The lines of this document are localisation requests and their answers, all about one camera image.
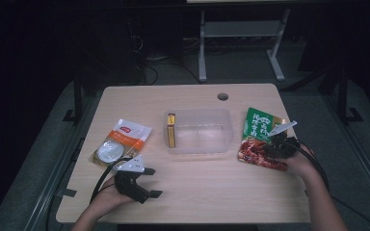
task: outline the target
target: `metal stand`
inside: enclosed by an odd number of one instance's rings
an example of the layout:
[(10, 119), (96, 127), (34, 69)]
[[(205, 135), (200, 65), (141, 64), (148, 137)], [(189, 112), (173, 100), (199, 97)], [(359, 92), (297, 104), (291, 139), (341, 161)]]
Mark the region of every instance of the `metal stand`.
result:
[(282, 20), (271, 21), (224, 21), (206, 22), (205, 14), (201, 12), (200, 17), (200, 39), (199, 39), (199, 80), (207, 81), (204, 43), (205, 38), (223, 37), (275, 37), (275, 44), (267, 51), (273, 71), (279, 81), (284, 80), (284, 75), (278, 64), (276, 54), (283, 37), (290, 9), (284, 11)]
[(74, 124), (78, 123), (81, 116), (82, 116), (82, 91), (81, 91), (81, 84), (79, 75), (76, 74), (73, 80), (74, 86), (74, 116), (72, 115), (73, 110), (67, 110), (63, 121), (67, 122), (74, 122)]
[(287, 87), (280, 89), (279, 91), (294, 91), (310, 83), (311, 81), (322, 77), (325, 78), (319, 87), (319, 91), (322, 94), (331, 94), (334, 88), (338, 85), (338, 99), (337, 99), (337, 114), (344, 124), (349, 122), (360, 122), (363, 121), (362, 117), (358, 113), (357, 109), (349, 108), (352, 116), (347, 116), (347, 87), (348, 87), (348, 75), (345, 67), (342, 64), (328, 64), (320, 70), (308, 75), (301, 81)]

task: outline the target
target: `metal frame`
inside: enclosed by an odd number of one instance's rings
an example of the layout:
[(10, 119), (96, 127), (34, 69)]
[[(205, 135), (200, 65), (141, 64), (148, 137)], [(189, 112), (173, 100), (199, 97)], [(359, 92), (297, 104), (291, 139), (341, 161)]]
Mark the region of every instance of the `metal frame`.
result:
[(198, 54), (199, 81), (206, 82), (205, 63), (205, 38), (221, 37), (275, 37), (272, 49), (267, 50), (269, 61), (279, 81), (284, 80), (284, 75), (276, 57), (290, 9), (286, 9), (281, 20), (273, 21), (236, 21), (236, 22), (206, 22), (204, 11), (200, 14), (200, 39)]

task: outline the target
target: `wooden table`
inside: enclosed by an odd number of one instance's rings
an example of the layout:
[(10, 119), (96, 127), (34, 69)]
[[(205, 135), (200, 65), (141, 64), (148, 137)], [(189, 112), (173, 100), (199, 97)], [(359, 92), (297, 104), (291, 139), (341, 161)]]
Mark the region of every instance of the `wooden table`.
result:
[[(228, 99), (218, 99), (226, 93)], [(111, 87), (104, 91), (80, 156), (67, 185), (59, 222), (74, 222), (88, 206), (104, 168), (89, 157), (120, 118), (153, 128), (141, 151), (153, 176), (137, 183), (161, 190), (145, 204), (118, 207), (100, 221), (115, 223), (281, 223), (309, 222), (304, 185), (296, 176), (237, 160), (248, 107), (288, 118), (278, 90), (271, 84)], [(163, 139), (170, 109), (230, 110), (233, 140), (226, 153), (169, 154)]]

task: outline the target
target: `food wrapper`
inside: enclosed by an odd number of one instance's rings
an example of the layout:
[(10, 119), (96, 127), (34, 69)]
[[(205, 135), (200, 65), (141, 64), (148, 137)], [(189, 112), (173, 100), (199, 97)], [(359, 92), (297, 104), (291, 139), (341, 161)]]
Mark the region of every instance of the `food wrapper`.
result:
[(121, 158), (134, 158), (143, 148), (151, 128), (120, 119), (104, 142), (91, 155), (91, 160), (107, 167)]
[(243, 130), (242, 144), (238, 152), (238, 160), (261, 167), (287, 170), (285, 163), (268, 158), (263, 149), (263, 146), (270, 142), (268, 134), (277, 124), (285, 122), (285, 119), (249, 108)]

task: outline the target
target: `plastic container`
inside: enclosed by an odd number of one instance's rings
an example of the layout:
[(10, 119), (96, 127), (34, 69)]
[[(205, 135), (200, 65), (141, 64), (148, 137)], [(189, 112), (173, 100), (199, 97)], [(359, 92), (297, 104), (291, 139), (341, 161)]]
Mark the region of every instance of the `plastic container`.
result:
[[(175, 147), (168, 146), (168, 114), (175, 114)], [(164, 119), (165, 141), (172, 154), (223, 153), (233, 139), (228, 109), (169, 110)]]

